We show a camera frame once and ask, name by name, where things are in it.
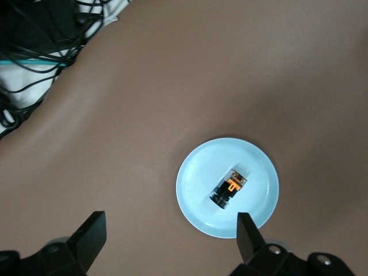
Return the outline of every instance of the cable bundle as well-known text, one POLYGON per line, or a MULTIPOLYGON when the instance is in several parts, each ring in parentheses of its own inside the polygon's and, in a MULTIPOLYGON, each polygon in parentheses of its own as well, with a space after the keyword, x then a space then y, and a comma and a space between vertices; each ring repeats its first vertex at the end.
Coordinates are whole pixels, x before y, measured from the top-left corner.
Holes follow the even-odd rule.
POLYGON ((0 139, 18 128, 37 108, 20 107, 15 95, 50 81, 75 62, 83 46, 103 27, 109 0, 5 0, 0 2, 0 66, 21 67, 42 75, 24 87, 11 89, 0 76, 0 139))

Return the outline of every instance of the brown surface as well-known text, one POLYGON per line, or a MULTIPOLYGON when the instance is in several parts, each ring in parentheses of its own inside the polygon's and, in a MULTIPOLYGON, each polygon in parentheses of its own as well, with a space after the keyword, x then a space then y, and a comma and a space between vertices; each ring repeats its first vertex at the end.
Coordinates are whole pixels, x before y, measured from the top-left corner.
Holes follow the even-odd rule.
POLYGON ((365 275, 367 92, 367 1, 135 0, 1 142, 0 249, 27 256, 105 210, 90 275, 227 275, 235 240, 186 221, 175 177, 234 136, 279 173, 264 236, 365 275))

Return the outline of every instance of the round plate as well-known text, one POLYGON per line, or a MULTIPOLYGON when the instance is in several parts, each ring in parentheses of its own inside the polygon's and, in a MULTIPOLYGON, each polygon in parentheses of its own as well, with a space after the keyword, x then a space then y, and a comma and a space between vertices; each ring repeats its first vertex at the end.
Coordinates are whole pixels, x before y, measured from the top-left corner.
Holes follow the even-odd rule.
POLYGON ((278 194, 271 160, 255 145, 235 138, 215 139, 197 147, 184 160, 177 177, 177 199, 184 216, 203 233, 225 239, 236 237, 238 212, 249 213, 261 227, 272 215, 278 194), (231 169, 248 181, 221 209, 209 196, 231 169))

